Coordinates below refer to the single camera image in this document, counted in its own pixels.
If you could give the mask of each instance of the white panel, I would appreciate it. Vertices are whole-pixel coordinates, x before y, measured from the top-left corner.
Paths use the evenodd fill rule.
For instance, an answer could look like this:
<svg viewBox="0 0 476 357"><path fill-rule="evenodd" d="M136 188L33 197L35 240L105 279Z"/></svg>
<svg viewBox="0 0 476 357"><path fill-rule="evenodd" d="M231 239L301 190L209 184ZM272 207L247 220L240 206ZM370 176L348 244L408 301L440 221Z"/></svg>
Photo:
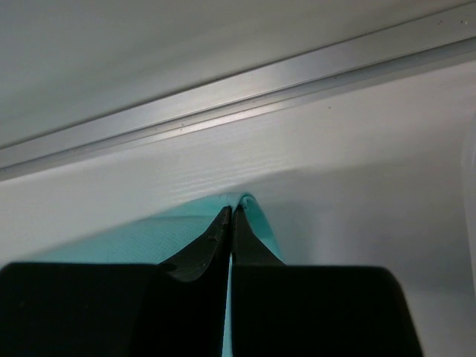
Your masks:
<svg viewBox="0 0 476 357"><path fill-rule="evenodd" d="M0 146L465 2L4 1Z"/></svg>
<svg viewBox="0 0 476 357"><path fill-rule="evenodd" d="M460 153L476 62L0 182L0 260L250 190L290 263L388 267L427 356L476 355Z"/></svg>

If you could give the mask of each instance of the textured fabric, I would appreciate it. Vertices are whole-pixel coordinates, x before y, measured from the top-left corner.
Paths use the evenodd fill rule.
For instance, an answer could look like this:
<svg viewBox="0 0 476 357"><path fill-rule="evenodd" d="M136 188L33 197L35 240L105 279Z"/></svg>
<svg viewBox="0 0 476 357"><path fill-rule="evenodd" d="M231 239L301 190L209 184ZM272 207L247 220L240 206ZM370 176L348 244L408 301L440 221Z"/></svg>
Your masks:
<svg viewBox="0 0 476 357"><path fill-rule="evenodd" d="M158 215L46 251L31 257L29 261L158 264L202 234L224 206L234 209L238 205L243 206L256 236L280 258L276 239L254 197L247 193L226 193L188 202ZM228 279L224 357L232 356L230 307Z"/></svg>

